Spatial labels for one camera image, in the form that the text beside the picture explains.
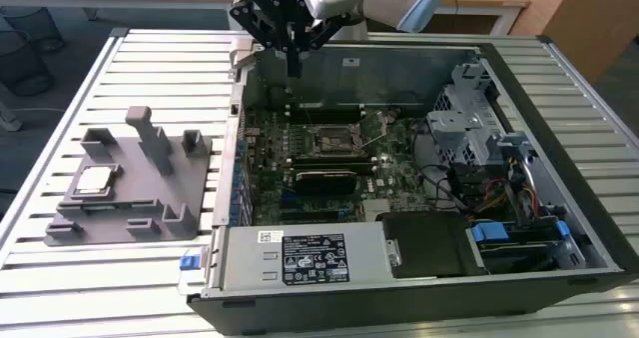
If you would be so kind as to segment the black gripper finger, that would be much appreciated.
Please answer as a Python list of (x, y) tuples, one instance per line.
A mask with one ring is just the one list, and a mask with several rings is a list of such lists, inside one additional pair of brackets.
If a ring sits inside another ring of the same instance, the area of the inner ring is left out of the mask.
[(282, 27), (269, 23), (251, 0), (234, 0), (227, 13), (262, 47), (280, 53), (285, 60), (288, 78), (294, 78), (294, 43), (289, 25)]
[(317, 50), (350, 21), (350, 14), (341, 13), (312, 25), (309, 21), (294, 23), (294, 77), (301, 76), (301, 54)]

